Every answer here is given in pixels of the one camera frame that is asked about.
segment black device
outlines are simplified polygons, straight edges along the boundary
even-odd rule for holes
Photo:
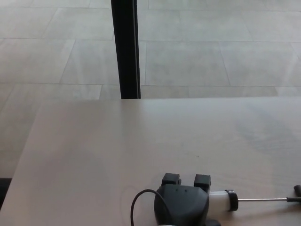
[[[193,186],[181,185],[179,174],[166,173],[157,191],[146,189],[139,192],[131,206],[131,226],[137,198],[154,193],[154,212],[158,226],[221,226],[217,220],[207,219],[208,211],[237,211],[239,202],[301,202],[301,185],[294,187],[296,197],[272,199],[239,199],[235,191],[211,192],[211,177],[197,174]]]
[[[206,220],[209,208],[211,178],[196,175],[194,186],[181,185],[179,174],[166,173],[157,192],[165,200],[170,215],[156,195],[154,201],[155,217],[158,225],[173,226],[220,226],[218,221]]]

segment black knob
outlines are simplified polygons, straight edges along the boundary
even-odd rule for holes
[[[296,185],[293,187],[295,189],[295,194],[297,197],[301,197],[301,185]]]

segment grout line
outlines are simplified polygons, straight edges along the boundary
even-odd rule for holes
[[[298,59],[301,60],[301,56],[299,56],[299,54],[296,52],[295,48],[292,46],[292,43],[290,42],[290,45],[292,47],[293,52],[297,55]]]
[[[71,8],[71,9],[79,9],[79,8],[88,8],[88,9],[110,9],[110,8],[90,8],[90,4],[91,1],[89,3],[88,7],[64,7],[64,6],[18,6],[18,7],[12,7],[12,6],[8,6],[8,7],[0,7],[0,8]],[[143,8],[139,8],[139,10],[150,10],[150,11],[177,11],[179,9],[143,9]],[[258,9],[258,10],[249,10],[249,9],[209,9],[208,6],[206,9],[180,9],[180,11],[239,11],[239,12],[301,12],[301,10],[269,10],[269,9]]]
[[[51,20],[49,20],[49,22],[48,22],[48,24],[47,24],[44,32],[42,33],[42,35],[41,35],[42,39],[43,39],[43,37],[44,37],[44,35],[45,35],[46,31],[47,31],[47,28],[49,27],[50,23],[52,22],[53,18],[55,17],[57,11],[58,11],[58,8],[56,9],[55,13],[52,15]]]
[[[99,92],[98,100],[100,100],[100,95],[101,95],[101,93],[102,93],[102,89],[103,89],[103,85],[100,85],[100,92]]]
[[[221,54],[221,56],[222,56],[222,62],[223,62],[223,64],[224,64],[224,68],[225,68],[226,75],[227,75],[227,78],[228,78],[228,83],[229,83],[229,85],[231,86],[230,78],[229,78],[228,71],[227,71],[226,64],[225,64],[225,59],[224,59],[224,56],[222,55],[222,49],[221,49],[220,43],[218,43],[218,47],[219,47],[219,50],[220,50],[220,54]]]
[[[29,7],[32,7],[34,0],[31,1],[31,3],[29,4]]]
[[[248,28],[248,25],[246,24],[246,21],[245,21],[245,19],[244,19],[243,12],[240,12],[240,17],[241,17],[241,19],[243,20],[244,25],[245,25],[247,31],[249,32],[249,35],[250,35],[252,41],[254,41],[254,38],[253,38],[253,36],[252,36],[252,34],[251,34],[251,32],[250,32],[250,29]]]
[[[10,95],[12,94],[12,92],[13,92],[13,90],[14,90],[14,89],[15,89],[15,84],[13,85],[13,87],[12,87],[12,89],[11,89],[11,91],[10,91],[10,93],[9,93],[8,97],[5,99],[5,101],[4,101],[4,104],[3,104],[2,108],[0,108],[0,114],[1,114],[2,110],[4,109],[4,107],[5,107],[6,103],[7,103],[8,99],[9,99],[9,97],[10,97]]]
[[[74,40],[74,38],[15,38],[15,37],[0,37],[0,39],[5,39],[5,40],[14,40],[14,39],[20,39],[20,40]],[[113,38],[111,39],[76,39],[76,40],[83,40],[83,41],[112,41]],[[243,43],[243,42],[248,42],[248,43],[301,43],[300,41],[289,41],[289,40],[277,40],[277,41],[250,41],[250,40],[199,40],[199,41],[194,41],[194,40],[141,40],[139,41],[144,41],[144,42],[192,42],[192,43],[218,43],[218,42],[235,42],[235,43]]]
[[[62,81],[63,75],[64,75],[64,73],[65,73],[65,70],[66,70],[66,67],[67,67],[67,64],[68,64],[68,62],[69,62],[69,59],[70,59],[70,57],[71,57],[72,51],[73,51],[73,49],[74,49],[75,42],[76,42],[76,40],[74,40],[73,46],[72,46],[72,48],[71,48],[71,51],[70,51],[69,57],[68,57],[68,59],[67,59],[66,65],[65,65],[65,67],[64,67],[64,70],[63,70],[62,76],[61,76],[61,78],[60,78],[59,84],[61,84],[61,81]]]
[[[89,5],[88,5],[88,8],[90,8],[91,2],[92,2],[92,0],[90,0]]]

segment metal rod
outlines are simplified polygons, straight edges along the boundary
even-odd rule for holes
[[[287,201],[287,198],[281,199],[239,199],[239,202],[268,202],[268,201]]]

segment black plastic housing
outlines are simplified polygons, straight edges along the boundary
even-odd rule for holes
[[[166,184],[157,192],[164,198],[172,220],[156,196],[155,217],[158,225],[204,226],[209,208],[209,195],[199,187]]]

